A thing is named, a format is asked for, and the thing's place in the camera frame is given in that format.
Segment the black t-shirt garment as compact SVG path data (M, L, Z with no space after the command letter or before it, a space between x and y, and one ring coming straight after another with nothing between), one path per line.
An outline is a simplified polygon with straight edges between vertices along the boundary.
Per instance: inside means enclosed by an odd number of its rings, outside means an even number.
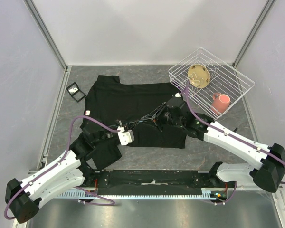
M171 83L124 85L118 76L99 75L85 97L84 112L108 127L115 127L117 120L135 121L146 116L177 92ZM184 149L187 137L181 129L164 126L159 131L145 123L138 124L133 134L130 147Z

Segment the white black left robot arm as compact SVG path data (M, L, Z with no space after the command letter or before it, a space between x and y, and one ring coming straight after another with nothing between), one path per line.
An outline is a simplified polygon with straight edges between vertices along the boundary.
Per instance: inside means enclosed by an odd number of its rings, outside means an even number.
M119 122L107 126L89 116L77 116L99 127L91 134L85 133L74 142L68 141L66 150L43 169L22 179L8 182L5 193L4 217L25 223L40 208L64 191L81 185L89 187L96 179L96 171L87 163L92 160L102 170L121 158L119 151L106 148L110 142L128 145L134 141L133 128L140 121Z

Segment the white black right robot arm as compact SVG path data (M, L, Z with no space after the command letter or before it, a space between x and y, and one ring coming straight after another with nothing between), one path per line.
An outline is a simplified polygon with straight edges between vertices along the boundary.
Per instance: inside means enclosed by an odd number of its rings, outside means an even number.
M216 162L208 175L209 184L213 187L231 181L252 182L274 193L282 184L285 175L283 146L277 143L268 146L243 137L213 118L194 112L180 97L162 103L140 120L154 124L159 130L167 125L179 128L187 136L217 145L245 161L243 164Z

